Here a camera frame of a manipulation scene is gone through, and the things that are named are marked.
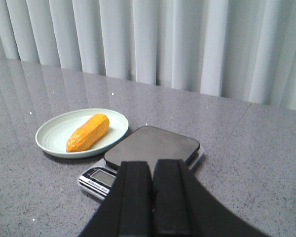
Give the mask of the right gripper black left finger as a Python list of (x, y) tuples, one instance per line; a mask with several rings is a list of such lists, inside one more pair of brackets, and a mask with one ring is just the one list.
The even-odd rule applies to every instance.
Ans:
[(151, 237), (152, 179), (145, 161), (124, 161), (80, 237)]

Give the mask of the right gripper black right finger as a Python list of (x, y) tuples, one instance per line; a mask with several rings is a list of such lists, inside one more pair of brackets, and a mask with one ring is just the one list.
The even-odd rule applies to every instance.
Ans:
[(217, 201), (182, 160), (161, 159), (153, 175), (156, 237), (264, 237)]

